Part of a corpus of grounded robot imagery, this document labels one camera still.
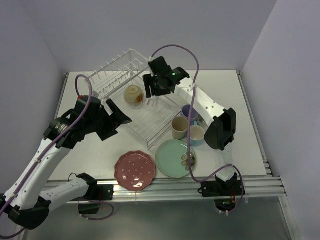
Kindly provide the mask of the clear faceted drinking glass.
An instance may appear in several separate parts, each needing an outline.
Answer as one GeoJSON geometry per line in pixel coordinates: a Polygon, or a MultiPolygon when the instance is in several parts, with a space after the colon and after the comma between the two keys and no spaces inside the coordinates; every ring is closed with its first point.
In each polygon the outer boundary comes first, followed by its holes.
{"type": "Polygon", "coordinates": [[[159,97],[158,96],[153,96],[151,98],[146,98],[144,106],[145,109],[149,112],[154,112],[159,105],[159,97]]]}

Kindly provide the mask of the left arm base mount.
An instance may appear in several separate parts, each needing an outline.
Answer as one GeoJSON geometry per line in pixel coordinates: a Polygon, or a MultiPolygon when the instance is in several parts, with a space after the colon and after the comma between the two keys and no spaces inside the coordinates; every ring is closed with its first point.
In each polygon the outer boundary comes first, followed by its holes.
{"type": "MultiPolygon", "coordinates": [[[[83,202],[84,200],[110,201],[113,199],[113,194],[114,186],[112,184],[97,185],[96,189],[91,193],[87,193],[76,200],[79,200],[80,202],[83,202]]],[[[101,205],[101,203],[79,203],[78,212],[81,215],[95,215],[98,213],[101,205]]]]}

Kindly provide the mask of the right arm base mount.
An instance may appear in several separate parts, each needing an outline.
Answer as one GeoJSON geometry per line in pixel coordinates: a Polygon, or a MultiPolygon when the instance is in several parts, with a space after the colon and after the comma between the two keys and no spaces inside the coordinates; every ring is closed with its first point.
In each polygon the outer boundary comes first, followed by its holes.
{"type": "Polygon", "coordinates": [[[242,178],[234,173],[227,181],[215,177],[215,181],[204,181],[197,190],[204,198],[214,198],[214,205],[220,214],[229,215],[243,202],[245,187],[242,178]]]}

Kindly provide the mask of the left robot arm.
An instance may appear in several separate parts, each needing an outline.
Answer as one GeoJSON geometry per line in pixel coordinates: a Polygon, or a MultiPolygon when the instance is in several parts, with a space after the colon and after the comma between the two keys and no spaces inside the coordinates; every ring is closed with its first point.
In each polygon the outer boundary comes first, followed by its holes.
{"type": "Polygon", "coordinates": [[[78,174],[74,180],[51,190],[43,188],[60,162],[86,135],[96,133],[104,141],[116,135],[119,126],[132,122],[111,99],[106,104],[111,114],[98,98],[82,95],[74,108],[51,121],[33,159],[1,196],[2,213],[15,224],[34,230],[65,203],[75,199],[91,201],[98,196],[98,182],[87,173],[78,174]]]}

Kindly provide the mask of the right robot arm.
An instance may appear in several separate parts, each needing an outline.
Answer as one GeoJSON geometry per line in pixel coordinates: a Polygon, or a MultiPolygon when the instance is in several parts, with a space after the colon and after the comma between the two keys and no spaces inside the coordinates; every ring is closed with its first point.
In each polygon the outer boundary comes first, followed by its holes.
{"type": "Polygon", "coordinates": [[[172,69],[163,56],[150,57],[149,74],[143,75],[146,98],[175,94],[184,99],[204,119],[208,128],[204,134],[206,144],[221,151],[222,167],[215,174],[218,179],[217,191],[222,195],[229,194],[236,173],[232,154],[228,147],[234,141],[236,133],[236,112],[216,103],[199,86],[194,83],[189,73],[183,68],[172,69]]]}

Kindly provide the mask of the beige floral ceramic bowl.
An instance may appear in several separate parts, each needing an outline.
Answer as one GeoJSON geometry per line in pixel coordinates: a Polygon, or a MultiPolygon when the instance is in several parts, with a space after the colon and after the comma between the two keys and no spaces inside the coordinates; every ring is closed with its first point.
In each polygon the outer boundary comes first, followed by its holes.
{"type": "Polygon", "coordinates": [[[144,92],[137,85],[130,85],[124,90],[124,101],[130,106],[138,106],[144,101],[144,92]]]}

